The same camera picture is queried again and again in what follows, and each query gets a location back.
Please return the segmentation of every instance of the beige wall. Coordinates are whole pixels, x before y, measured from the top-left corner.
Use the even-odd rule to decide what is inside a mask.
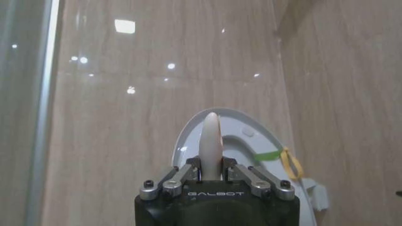
[[[321,225],[402,222],[402,2],[275,0],[296,154]]]
[[[131,225],[139,187],[206,108],[244,111],[292,147],[274,21],[266,0],[65,1],[43,225]]]

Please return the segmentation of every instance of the silver metal linkage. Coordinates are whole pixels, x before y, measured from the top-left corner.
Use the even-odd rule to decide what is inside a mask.
[[[164,181],[172,178],[178,169],[175,167],[168,167],[167,173],[163,174],[159,181],[147,180],[139,189],[139,197],[142,200],[154,200],[158,197],[158,193],[162,189],[162,184]]]
[[[228,179],[243,180],[250,186],[251,194],[258,197],[271,190],[270,183],[263,181],[243,165],[236,164],[228,168]]]
[[[163,182],[163,191],[168,192],[172,197],[182,194],[182,185],[186,180],[198,179],[198,168],[190,164],[186,164],[178,171],[175,176]]]
[[[295,188],[290,181],[279,180],[262,166],[250,167],[251,172],[263,180],[268,181],[275,192],[275,195],[282,200],[294,200]]]

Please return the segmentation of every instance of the green tape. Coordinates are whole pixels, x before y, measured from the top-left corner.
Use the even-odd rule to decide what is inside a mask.
[[[279,158],[280,153],[282,153],[282,150],[275,151],[275,152],[263,153],[263,154],[255,154],[254,158],[258,161],[272,161]]]

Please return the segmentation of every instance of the toilet lid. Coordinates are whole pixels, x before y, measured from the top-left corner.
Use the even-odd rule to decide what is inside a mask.
[[[255,154],[276,152],[283,146],[270,131],[244,113],[228,108],[211,108],[199,112],[187,122],[178,137],[172,165],[182,167],[186,160],[198,155],[199,139],[202,136],[203,120],[208,113],[215,112],[220,117],[223,138],[223,155],[235,158],[238,163],[247,166],[263,166],[279,179],[290,180],[280,160],[256,161]],[[295,194],[300,200],[300,226],[314,226],[315,217],[308,202],[308,196],[302,184],[292,181]]]

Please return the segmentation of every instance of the bolt head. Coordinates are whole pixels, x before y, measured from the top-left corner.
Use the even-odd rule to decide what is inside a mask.
[[[152,188],[154,187],[154,180],[146,180],[144,181],[144,188]]]
[[[290,181],[288,180],[280,180],[280,187],[288,189],[290,188]]]

